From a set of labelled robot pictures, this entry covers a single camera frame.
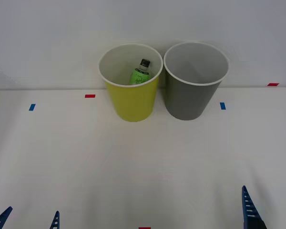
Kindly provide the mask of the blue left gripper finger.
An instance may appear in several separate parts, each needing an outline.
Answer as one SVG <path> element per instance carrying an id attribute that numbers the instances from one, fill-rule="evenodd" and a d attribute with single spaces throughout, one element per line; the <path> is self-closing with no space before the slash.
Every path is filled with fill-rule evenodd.
<path id="1" fill-rule="evenodd" d="M 60 228 L 60 213 L 59 211 L 56 211 L 50 229 L 59 229 L 59 228 Z"/>
<path id="2" fill-rule="evenodd" d="M 4 212 L 0 214 L 0 229 L 3 229 L 5 222 L 7 221 L 10 213 L 12 212 L 13 208 L 9 206 Z"/>

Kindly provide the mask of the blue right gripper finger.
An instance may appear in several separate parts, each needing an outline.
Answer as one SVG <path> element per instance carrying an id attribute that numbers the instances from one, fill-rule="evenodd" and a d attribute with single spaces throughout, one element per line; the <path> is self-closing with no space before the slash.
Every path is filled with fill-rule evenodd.
<path id="1" fill-rule="evenodd" d="M 244 229 L 266 229 L 264 221 L 261 219 L 253 201 L 246 189 L 242 187 L 242 207 L 244 216 Z"/>

